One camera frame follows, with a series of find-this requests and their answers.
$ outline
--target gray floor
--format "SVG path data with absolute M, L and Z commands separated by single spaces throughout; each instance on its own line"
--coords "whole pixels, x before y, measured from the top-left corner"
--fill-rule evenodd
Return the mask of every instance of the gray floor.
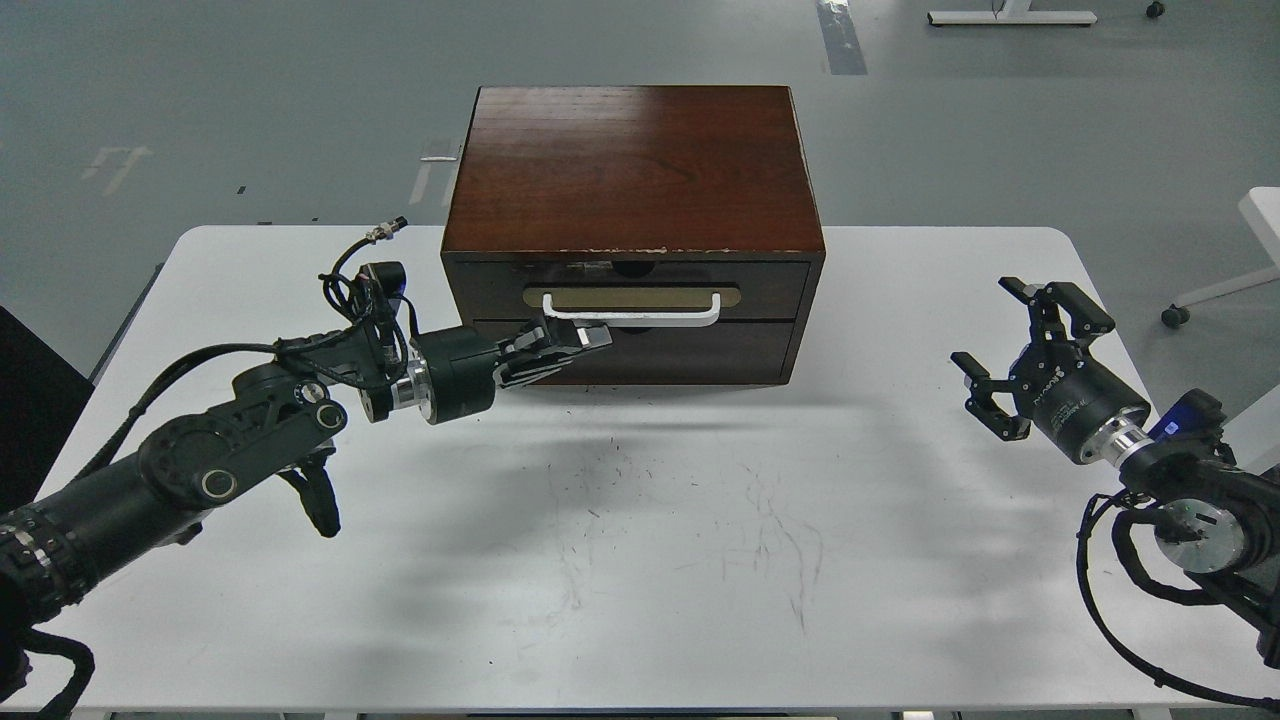
M 88 373 L 191 227 L 443 223 L 449 172 L 410 204 L 417 159 L 480 85 L 781 83 L 826 224 L 1056 227 L 1157 405 L 1198 386 L 1234 414 L 1280 383 L 1280 283 L 1158 322 L 1267 264 L 1236 202 L 1280 184 L 1280 3 L 924 19 L 984 4 L 852 0 L 868 73 L 833 76 L 808 0 L 0 1 L 0 304 Z

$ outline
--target scratch marks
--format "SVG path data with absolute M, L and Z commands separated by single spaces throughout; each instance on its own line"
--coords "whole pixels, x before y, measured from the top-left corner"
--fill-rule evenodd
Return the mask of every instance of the scratch marks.
M 744 497 L 755 516 L 740 527 L 739 547 L 726 547 L 721 555 L 721 579 L 728 579 L 728 568 L 739 566 L 730 555 L 749 555 L 751 571 L 760 578 L 774 579 L 771 585 L 786 593 L 791 614 L 801 633 L 808 632 L 805 611 L 813 606 L 814 589 L 822 577 L 822 564 L 827 547 L 822 530 L 797 520 L 786 511 L 785 496 L 778 497 L 782 474 L 763 479 L 758 469 L 739 464 L 751 475 Z M 746 538 L 751 537 L 754 547 Z
M 193 652 L 191 655 L 191 657 L 187 659 L 187 665 L 191 665 L 192 662 L 196 661 L 197 657 L 200 657 L 201 655 L 205 655 L 205 651 L 209 650 L 210 644 L 212 644 L 212 643 L 201 643 L 200 650 L 197 650 L 196 652 Z
M 553 519 L 556 523 L 556 550 L 559 555 L 559 570 L 561 577 L 564 579 L 564 592 L 561 594 L 561 609 L 550 615 L 550 620 L 556 624 L 559 620 L 561 612 L 566 610 L 581 610 L 582 609 L 582 569 L 579 566 L 579 560 L 571 557 L 577 555 L 577 547 L 570 543 L 568 536 L 566 533 L 566 523 L 561 516 L 561 498 L 559 493 L 556 492 L 556 484 L 559 482 L 556 474 L 552 471 L 552 465 L 547 464 L 547 492 L 552 496 L 553 506 Z

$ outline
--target white table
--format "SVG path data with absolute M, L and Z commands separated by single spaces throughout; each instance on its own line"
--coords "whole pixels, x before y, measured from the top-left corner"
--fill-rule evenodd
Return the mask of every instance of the white table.
M 362 232 L 183 236 L 46 492 L 178 355 L 338 327 L 315 274 Z M 457 323 L 440 232 L 408 228 L 356 259 L 406 264 L 424 328 Z M 268 482 L 191 546 L 110 578 L 49 624 L 97 653 L 82 708 L 1203 705 L 1132 670 L 1082 607 L 1073 536 L 1088 496 L 1119 487 L 1114 471 L 1073 466 L 1038 434 L 997 442 L 947 360 L 969 350 L 1001 373 L 1025 343 L 1002 274 L 1096 296 L 1069 240 L 827 238 L 790 386 L 524 388 L 435 428 L 412 411 L 370 425 L 339 391 L 353 411 L 329 462 L 342 533 L 317 537 L 293 491 Z M 1142 392 L 1117 337 L 1094 351 Z M 192 374 L 127 447 L 225 400 L 259 360 Z M 1208 684 L 1275 688 L 1243 621 L 1143 596 L 1097 547 L 1096 591 L 1133 647 Z M 65 664 L 38 659 L 31 680 L 12 708 L 45 702 Z

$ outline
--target wooden top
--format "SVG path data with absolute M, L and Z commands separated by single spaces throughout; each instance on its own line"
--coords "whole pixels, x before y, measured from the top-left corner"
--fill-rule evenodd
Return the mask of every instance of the wooden top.
M 823 251 L 786 87 L 485 87 L 445 252 Z

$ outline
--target drawer hole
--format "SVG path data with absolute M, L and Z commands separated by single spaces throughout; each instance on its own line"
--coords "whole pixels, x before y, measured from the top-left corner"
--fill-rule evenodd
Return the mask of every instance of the drawer hole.
M 643 278 L 653 272 L 658 264 L 653 260 L 614 260 L 613 272 L 625 278 Z

